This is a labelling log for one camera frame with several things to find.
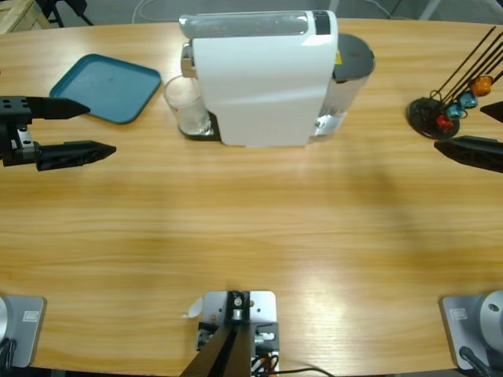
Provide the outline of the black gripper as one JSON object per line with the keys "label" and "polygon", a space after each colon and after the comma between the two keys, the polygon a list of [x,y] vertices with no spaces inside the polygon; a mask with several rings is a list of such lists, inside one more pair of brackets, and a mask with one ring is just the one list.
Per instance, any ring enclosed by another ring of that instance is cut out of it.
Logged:
{"label": "black gripper", "polygon": [[28,126],[33,119],[71,119],[90,109],[59,97],[1,97],[1,161],[4,167],[35,163],[38,171],[95,163],[116,152],[116,147],[96,141],[72,141],[40,146]]}

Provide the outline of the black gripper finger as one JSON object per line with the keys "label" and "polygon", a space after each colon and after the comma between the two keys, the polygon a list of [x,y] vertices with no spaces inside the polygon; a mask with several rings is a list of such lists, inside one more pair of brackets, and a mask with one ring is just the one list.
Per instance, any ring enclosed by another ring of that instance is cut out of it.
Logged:
{"label": "black gripper finger", "polygon": [[502,142],[496,139],[464,135],[435,141],[434,147],[457,163],[502,172]]}
{"label": "black gripper finger", "polygon": [[480,111],[491,118],[503,118],[503,101],[483,106]]}

